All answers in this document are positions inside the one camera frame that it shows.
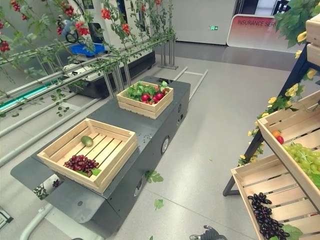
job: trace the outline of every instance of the tiled floor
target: tiled floor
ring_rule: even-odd
[[[179,68],[175,71],[153,67],[141,77],[173,79],[185,66],[196,73],[208,69],[208,75],[189,103],[184,122],[157,166],[164,181],[148,184],[141,191],[121,229],[108,240],[148,240],[151,236],[154,240],[187,240],[191,234],[202,234],[203,225],[211,225],[229,240],[256,239],[241,198],[223,197],[222,191],[230,178],[230,169],[237,165],[239,155],[248,147],[251,139],[246,135],[253,128],[253,121],[265,109],[268,99],[278,94],[289,72],[181,57],[177,57],[176,63]],[[193,80],[189,75],[182,75],[179,81],[192,82],[194,87],[198,79],[199,76]],[[319,89],[312,82],[306,85],[305,94]],[[81,106],[89,100],[76,96],[69,103]],[[0,168],[0,206],[14,217],[0,231],[1,240],[19,239],[38,209],[46,204],[11,177],[10,170],[106,101],[99,101],[64,123]],[[1,138],[1,155],[56,120],[55,112],[48,112]],[[4,119],[1,129],[12,121],[10,117]],[[155,210],[155,199],[163,199],[164,207]],[[84,238],[81,226],[67,224],[67,231],[66,218],[59,218],[58,221],[52,217],[43,220],[30,239],[69,240],[76,233],[76,237]]]

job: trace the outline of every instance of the red radish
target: red radish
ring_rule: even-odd
[[[143,102],[143,101],[148,101],[149,99],[150,99],[150,95],[149,95],[149,94],[143,94],[143,95],[141,96],[142,102]]]
[[[158,100],[158,98],[156,96],[153,96],[152,99],[153,99],[155,104],[159,102],[159,100]]]
[[[285,140],[284,140],[284,138],[282,136],[277,136],[275,139],[277,139],[280,144],[284,144],[285,143]]]
[[[159,92],[155,95],[156,99],[161,100],[165,95],[162,92]]]

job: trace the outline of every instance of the black shelf frame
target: black shelf frame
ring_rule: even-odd
[[[307,42],[300,54],[300,57],[296,61],[290,75],[288,76],[287,80],[285,81],[279,95],[279,96],[285,96],[285,93],[287,89],[291,88],[294,84],[300,83],[303,76],[307,73],[309,68],[315,69],[320,72],[320,66],[308,62],[307,60],[307,45],[309,42]],[[260,130],[256,133],[254,136],[251,144],[247,148],[247,150],[244,153],[245,159],[250,159],[260,144],[264,141],[264,138],[260,132]],[[228,183],[226,184],[224,190],[223,190],[223,196],[230,196],[230,195],[240,195],[239,190],[232,190],[233,186],[235,185],[234,177],[231,176]]]

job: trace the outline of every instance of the wooden fruit crate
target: wooden fruit crate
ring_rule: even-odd
[[[141,81],[144,85],[158,86],[146,81]],[[143,115],[151,119],[157,119],[157,117],[166,109],[166,107],[174,100],[174,89],[167,87],[170,91],[156,104],[149,105],[140,101],[128,98],[127,89],[118,93],[116,98],[118,100],[119,107],[131,111],[133,113]]]
[[[266,194],[267,199],[272,202],[264,205],[272,209],[273,219],[297,227],[303,232],[299,240],[320,239],[320,215],[275,155],[234,168],[231,172],[259,240],[265,238],[259,232],[259,223],[248,196],[260,192]]]
[[[318,210],[320,210],[320,190],[274,138],[272,132],[280,130],[285,144],[289,145],[294,140],[295,143],[317,151],[320,148],[320,106],[316,109],[315,107],[319,100],[320,91],[317,91],[292,106],[298,111],[282,109],[258,120],[264,140],[292,173]]]
[[[82,136],[91,137],[93,145],[85,146]],[[137,147],[135,132],[86,118],[37,156],[52,170],[103,193]],[[73,155],[95,160],[101,172],[87,177],[65,167]]]
[[[320,46],[320,14],[305,23],[306,41]]]

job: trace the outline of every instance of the wooden shelf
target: wooden shelf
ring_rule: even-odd
[[[272,208],[273,219],[299,228],[303,232],[300,240],[320,239],[320,234],[316,234],[320,232],[317,209],[275,155],[234,168],[231,172],[259,240],[265,238],[259,232],[260,227],[248,196],[260,192],[272,201],[272,204],[265,206]]]

